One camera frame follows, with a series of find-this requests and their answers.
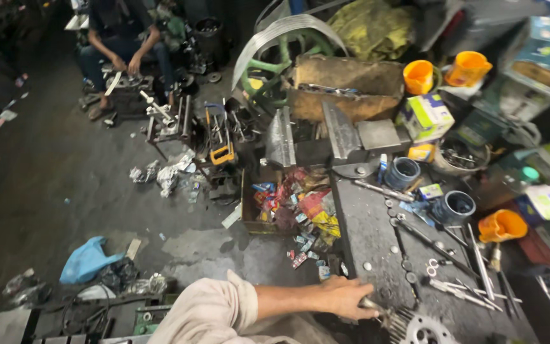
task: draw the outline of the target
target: sandal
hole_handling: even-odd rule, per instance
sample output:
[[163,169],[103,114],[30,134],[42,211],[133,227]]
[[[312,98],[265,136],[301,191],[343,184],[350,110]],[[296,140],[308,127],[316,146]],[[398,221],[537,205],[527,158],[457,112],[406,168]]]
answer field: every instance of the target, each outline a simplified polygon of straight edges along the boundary
[[106,114],[110,113],[113,109],[114,109],[114,106],[111,105],[111,104],[110,104],[110,106],[106,107],[105,109],[102,109],[99,106],[95,106],[92,109],[90,109],[90,112],[88,113],[88,119],[91,122],[94,122],[97,119],[100,119],[101,117],[103,117]]

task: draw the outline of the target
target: orange container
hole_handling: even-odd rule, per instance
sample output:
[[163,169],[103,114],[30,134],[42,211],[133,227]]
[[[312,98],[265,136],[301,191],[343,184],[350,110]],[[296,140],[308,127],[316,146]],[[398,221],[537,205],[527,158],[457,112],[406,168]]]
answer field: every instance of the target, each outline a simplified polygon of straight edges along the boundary
[[445,75],[445,81],[451,86],[472,87],[492,67],[485,55],[476,51],[462,51],[455,56],[455,63]]
[[527,223],[514,211],[501,209],[478,222],[482,242],[502,242],[522,238],[527,234]]
[[434,67],[430,61],[417,60],[406,65],[402,71],[405,77],[406,91],[418,96],[432,89]]

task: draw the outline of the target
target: workbench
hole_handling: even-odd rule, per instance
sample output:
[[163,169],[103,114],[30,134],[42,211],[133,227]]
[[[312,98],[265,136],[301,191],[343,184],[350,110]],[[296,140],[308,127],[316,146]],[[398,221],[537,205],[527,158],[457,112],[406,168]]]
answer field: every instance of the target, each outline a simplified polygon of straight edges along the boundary
[[[374,177],[373,175],[366,178],[367,182],[370,183]],[[442,260],[443,257],[401,226],[394,228],[390,224],[390,216],[387,215],[385,205],[386,198],[382,194],[355,185],[352,181],[336,175],[332,175],[331,180],[342,236],[340,241],[343,260],[348,269],[349,278],[360,278],[363,282],[372,283],[375,286],[375,292],[370,296],[372,301],[386,308],[414,307],[416,303],[414,292],[411,284],[406,280],[406,271],[401,265],[402,254],[406,251],[408,260],[412,264],[412,271],[419,279],[417,291],[422,301],[417,312],[440,320],[453,333],[457,342],[486,343],[486,339],[493,333],[500,333],[511,339],[524,339],[529,343],[538,342],[521,307],[518,307],[521,315],[519,319],[509,318],[503,299],[496,298],[494,301],[503,309],[503,312],[491,311],[428,285],[426,283],[428,261],[431,258]],[[469,259],[472,261],[474,257],[470,255],[466,258],[462,246],[447,233],[429,226],[417,215],[400,208],[400,201],[392,200],[395,212],[406,215],[408,223],[429,238],[443,242],[446,249],[455,249],[456,254],[452,256],[453,259],[466,264]],[[400,231],[402,246],[398,243],[396,231]],[[459,230],[455,233],[463,238]],[[394,254],[392,251],[396,252],[396,250],[392,250],[392,247],[398,247],[398,252]],[[372,265],[371,270],[363,268],[365,262]],[[504,294],[500,289],[497,275],[491,271],[488,273],[494,284],[494,293]],[[480,280],[467,276],[454,265],[439,266],[437,275],[434,277],[439,281],[452,283],[456,283],[455,278],[459,278],[473,288],[483,289]]]

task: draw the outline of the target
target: blue plastic bag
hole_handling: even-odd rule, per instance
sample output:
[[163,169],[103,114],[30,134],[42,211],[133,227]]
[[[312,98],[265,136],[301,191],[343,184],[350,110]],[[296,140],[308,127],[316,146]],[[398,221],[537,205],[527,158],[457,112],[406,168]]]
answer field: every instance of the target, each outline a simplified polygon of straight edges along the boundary
[[118,262],[124,257],[124,253],[106,257],[101,248],[104,242],[103,236],[96,236],[76,248],[69,256],[63,272],[60,274],[59,282],[63,284],[87,282],[95,278],[103,267]]

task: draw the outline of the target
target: foot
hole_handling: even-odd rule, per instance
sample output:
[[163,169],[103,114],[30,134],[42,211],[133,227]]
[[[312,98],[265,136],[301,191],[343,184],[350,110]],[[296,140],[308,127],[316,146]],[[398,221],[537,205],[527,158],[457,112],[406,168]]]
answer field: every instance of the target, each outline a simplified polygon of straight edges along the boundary
[[96,121],[97,119],[103,117],[105,114],[108,114],[114,109],[114,105],[105,97],[101,98],[101,103],[98,107],[90,109],[88,114],[88,119],[91,121]]

